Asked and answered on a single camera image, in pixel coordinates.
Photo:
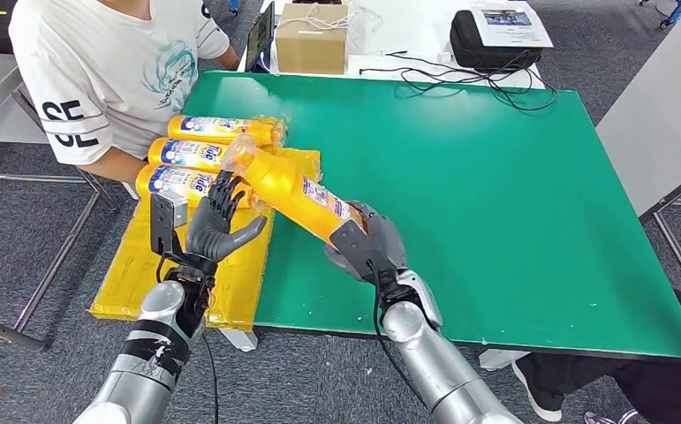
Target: floor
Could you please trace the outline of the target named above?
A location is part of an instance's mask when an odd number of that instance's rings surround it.
[[[233,18],[222,0],[208,5],[237,51],[261,0],[242,0]],[[649,4],[635,0],[531,2],[556,45],[539,63],[543,77],[579,91],[597,123],[644,64],[664,32]],[[73,174],[41,145],[0,144],[0,170]],[[86,309],[103,279],[134,207],[118,185],[120,210],[102,203],[61,268],[28,333],[47,334],[53,347],[34,354],[0,342],[0,423],[72,422],[99,387],[127,332],[127,322],[98,321]],[[84,186],[0,182],[0,322],[11,323],[72,227],[90,191]],[[666,212],[681,239],[681,208]],[[650,241],[675,286],[681,270],[654,227]],[[379,346],[338,337],[261,335],[259,348],[242,353],[208,331],[218,357],[222,423],[432,422],[400,382]],[[463,349],[475,363],[482,346]],[[540,422],[508,371],[483,372],[495,394],[525,423]],[[197,349],[179,381],[167,423],[212,422],[213,391],[207,354]],[[609,379],[567,397],[564,422],[585,411],[617,420],[630,406]]]

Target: yellow plastic bottle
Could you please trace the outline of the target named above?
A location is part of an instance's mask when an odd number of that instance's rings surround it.
[[[217,173],[225,146],[204,141],[155,139],[148,150],[148,161],[163,165]]]
[[[174,192],[184,196],[189,206],[194,207],[202,197],[208,195],[210,185],[216,180],[216,176],[217,174],[208,172],[151,163],[137,174],[134,185],[141,198],[149,198],[151,193]],[[233,192],[235,194],[242,190],[245,192],[244,198],[238,203],[238,208],[258,206],[249,185],[241,183]]]
[[[258,147],[282,146],[285,122],[275,119],[230,119],[225,117],[189,117],[176,115],[169,121],[169,137],[230,144],[237,135],[246,133]]]
[[[358,210],[302,175],[291,159],[257,148],[248,134],[226,148],[222,166],[240,175],[261,201],[326,243],[349,219],[363,225]]]

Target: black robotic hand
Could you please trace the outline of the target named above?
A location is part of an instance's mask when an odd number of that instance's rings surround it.
[[[203,197],[197,205],[186,232],[186,250],[215,263],[255,239],[268,221],[266,216],[257,216],[246,227],[231,233],[233,213],[238,201],[244,197],[243,191],[233,195],[241,177],[232,177],[233,172],[221,170],[218,173],[208,196]]]
[[[366,203],[360,201],[348,201],[348,203],[361,213],[364,221],[363,227],[373,249],[385,256],[396,268],[404,268],[407,262],[405,246],[403,246],[397,226],[387,216],[380,215]],[[353,278],[361,281],[365,279],[362,278],[360,272],[366,272],[367,269],[359,270],[358,266],[353,267],[335,247],[325,245],[324,254],[333,265]]]

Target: yellow foam pad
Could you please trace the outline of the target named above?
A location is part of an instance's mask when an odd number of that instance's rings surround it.
[[[317,151],[279,148],[276,155],[293,159],[307,177],[319,180],[322,175]],[[189,205],[189,217],[196,206]],[[260,214],[268,218],[260,236],[218,264],[216,286],[212,291],[214,296],[210,297],[210,308],[205,315],[210,327],[242,331],[252,329],[275,212],[271,208],[265,208],[262,212],[239,208],[231,221],[233,231],[246,226]],[[185,239],[187,227],[185,225],[177,229],[179,240]],[[137,318],[142,300],[155,284],[155,268],[159,260],[160,256],[150,250],[150,201],[140,200],[88,311],[100,319]],[[175,263],[166,261],[162,267],[162,277],[166,270],[174,266]]]

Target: green table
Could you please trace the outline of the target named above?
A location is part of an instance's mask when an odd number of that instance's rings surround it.
[[[524,113],[485,87],[204,72],[184,113],[289,117],[330,191],[397,224],[452,340],[681,358],[681,308],[574,92]],[[373,298],[276,219],[255,326],[367,335]]]

